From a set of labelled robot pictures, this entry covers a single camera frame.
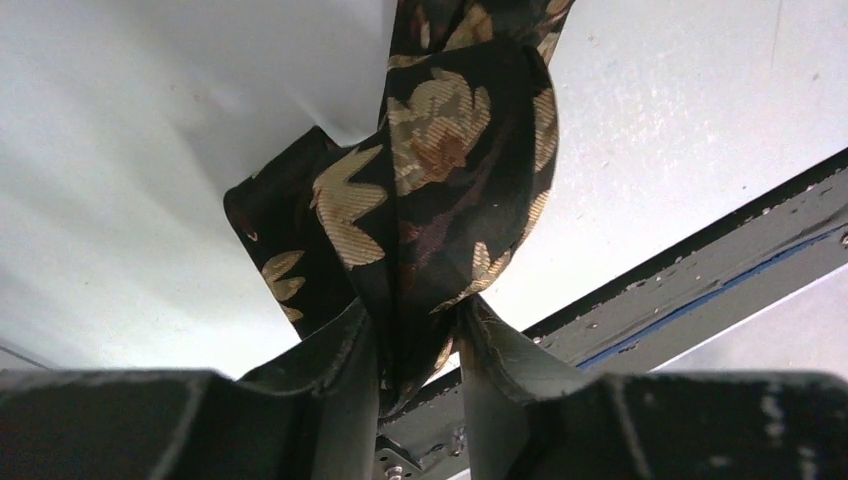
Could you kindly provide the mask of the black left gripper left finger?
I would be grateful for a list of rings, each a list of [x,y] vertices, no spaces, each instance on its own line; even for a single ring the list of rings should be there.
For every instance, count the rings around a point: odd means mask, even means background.
[[[203,370],[9,371],[5,479],[368,479],[375,332],[351,304],[240,380]]]

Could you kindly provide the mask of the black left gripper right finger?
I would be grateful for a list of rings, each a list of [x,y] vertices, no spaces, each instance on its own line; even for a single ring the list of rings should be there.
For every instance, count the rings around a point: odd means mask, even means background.
[[[817,372],[591,373],[457,308],[475,479],[843,479],[847,385]]]

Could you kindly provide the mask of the black gold floral tie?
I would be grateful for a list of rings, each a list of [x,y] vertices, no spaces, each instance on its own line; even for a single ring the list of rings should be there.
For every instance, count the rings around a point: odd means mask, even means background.
[[[568,1],[401,1],[376,131],[313,127],[228,190],[226,217],[298,335],[349,307],[377,326],[380,414],[450,356],[459,305],[489,288],[549,198],[549,64]]]

